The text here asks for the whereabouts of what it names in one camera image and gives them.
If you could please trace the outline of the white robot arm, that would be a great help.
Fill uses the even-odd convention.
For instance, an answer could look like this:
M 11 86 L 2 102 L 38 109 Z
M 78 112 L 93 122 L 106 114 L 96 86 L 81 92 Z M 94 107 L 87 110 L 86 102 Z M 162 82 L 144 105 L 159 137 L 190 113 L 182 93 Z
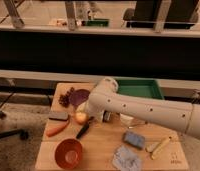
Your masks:
M 200 105 L 118 94 L 118 82 L 104 77 L 91 90 L 85 112 L 102 120 L 104 111 L 122 113 L 200 140 Z

